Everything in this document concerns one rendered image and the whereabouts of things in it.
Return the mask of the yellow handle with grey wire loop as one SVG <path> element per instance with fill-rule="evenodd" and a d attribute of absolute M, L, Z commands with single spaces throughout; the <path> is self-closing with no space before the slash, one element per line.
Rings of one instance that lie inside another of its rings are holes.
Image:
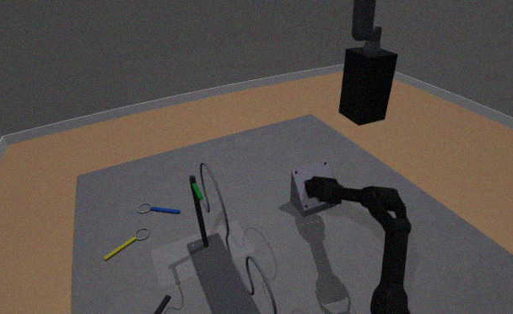
<path fill-rule="evenodd" d="M 146 237 L 143 237 L 143 238 L 137 238 L 137 237 L 136 237 L 136 234 L 138 233 L 138 231 L 143 230 L 143 229 L 145 229 L 145 230 L 147 230 L 147 231 L 148 231 L 148 235 L 147 235 Z M 140 241 L 141 241 L 141 240 L 143 240 L 143 239 L 145 239 L 145 238 L 148 238 L 148 237 L 149 237 L 149 234 L 150 234 L 150 230 L 149 230 L 148 228 L 143 227 L 143 228 L 138 229 L 137 231 L 135 231 L 135 233 L 134 233 L 134 237 L 133 237 L 133 238 L 131 238 L 131 240 L 126 241 L 123 245 L 121 245 L 121 246 L 119 246 L 117 249 L 115 249 L 115 251 L 110 252 L 108 255 L 106 255 L 106 256 L 104 257 L 104 259 L 105 259 L 106 261 L 107 261 L 108 259 L 111 259 L 111 258 L 112 258 L 113 256 L 115 256 L 118 252 L 120 252 L 122 249 L 127 248 L 127 246 L 129 246 L 130 244 L 132 244 L 132 243 L 133 243 L 133 242 L 135 242 L 136 240 L 140 240 Z"/>

